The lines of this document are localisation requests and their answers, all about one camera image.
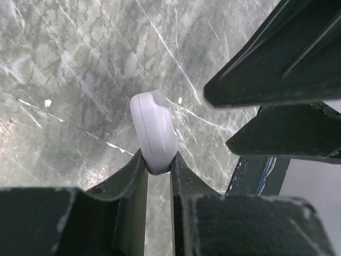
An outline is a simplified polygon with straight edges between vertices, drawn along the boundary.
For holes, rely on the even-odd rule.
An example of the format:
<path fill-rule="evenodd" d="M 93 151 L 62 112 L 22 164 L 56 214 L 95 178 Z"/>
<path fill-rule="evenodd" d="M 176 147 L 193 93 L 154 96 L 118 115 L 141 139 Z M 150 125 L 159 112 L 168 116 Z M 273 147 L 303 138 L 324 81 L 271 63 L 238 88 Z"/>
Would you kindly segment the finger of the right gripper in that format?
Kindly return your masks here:
<path fill-rule="evenodd" d="M 237 155 L 340 157 L 340 113 L 323 102 L 266 107 L 226 144 Z"/>
<path fill-rule="evenodd" d="M 280 1 L 205 85 L 214 107 L 340 98 L 340 1 Z"/>

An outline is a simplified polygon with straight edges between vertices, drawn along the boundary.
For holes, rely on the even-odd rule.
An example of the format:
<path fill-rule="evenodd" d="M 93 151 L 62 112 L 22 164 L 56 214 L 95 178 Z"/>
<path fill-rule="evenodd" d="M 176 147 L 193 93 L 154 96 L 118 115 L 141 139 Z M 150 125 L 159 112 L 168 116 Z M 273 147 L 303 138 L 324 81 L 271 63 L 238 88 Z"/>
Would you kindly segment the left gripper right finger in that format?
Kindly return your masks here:
<path fill-rule="evenodd" d="M 227 196 L 199 178 L 177 153 L 170 166 L 174 255 L 335 255 L 306 200 Z"/>

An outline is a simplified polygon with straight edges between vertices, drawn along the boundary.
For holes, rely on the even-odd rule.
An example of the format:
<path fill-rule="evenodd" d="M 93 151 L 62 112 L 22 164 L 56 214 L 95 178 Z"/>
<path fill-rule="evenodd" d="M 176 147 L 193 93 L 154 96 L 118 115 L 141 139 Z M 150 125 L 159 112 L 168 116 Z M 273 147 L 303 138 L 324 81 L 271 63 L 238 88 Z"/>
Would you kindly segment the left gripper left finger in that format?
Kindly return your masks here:
<path fill-rule="evenodd" d="M 140 151 L 89 190 L 1 189 L 1 255 L 143 255 L 147 206 Z"/>

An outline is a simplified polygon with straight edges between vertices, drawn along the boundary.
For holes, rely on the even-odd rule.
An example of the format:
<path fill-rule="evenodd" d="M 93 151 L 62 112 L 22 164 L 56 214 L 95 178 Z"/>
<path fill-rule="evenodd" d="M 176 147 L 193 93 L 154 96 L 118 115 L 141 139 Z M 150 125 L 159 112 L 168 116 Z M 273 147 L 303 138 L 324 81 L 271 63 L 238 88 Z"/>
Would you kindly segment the white remote control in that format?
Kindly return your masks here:
<path fill-rule="evenodd" d="M 154 90 L 133 96 L 130 110 L 148 172 L 169 172 L 179 147 L 170 102 Z"/>

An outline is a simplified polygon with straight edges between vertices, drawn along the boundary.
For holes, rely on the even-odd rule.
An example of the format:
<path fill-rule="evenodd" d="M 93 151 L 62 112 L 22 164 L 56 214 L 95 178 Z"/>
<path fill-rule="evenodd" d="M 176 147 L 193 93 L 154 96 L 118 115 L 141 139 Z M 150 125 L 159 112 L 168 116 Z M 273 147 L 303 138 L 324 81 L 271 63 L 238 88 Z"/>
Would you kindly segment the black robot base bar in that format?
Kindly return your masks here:
<path fill-rule="evenodd" d="M 240 156 L 226 195 L 279 195 L 290 163 L 287 157 Z"/>

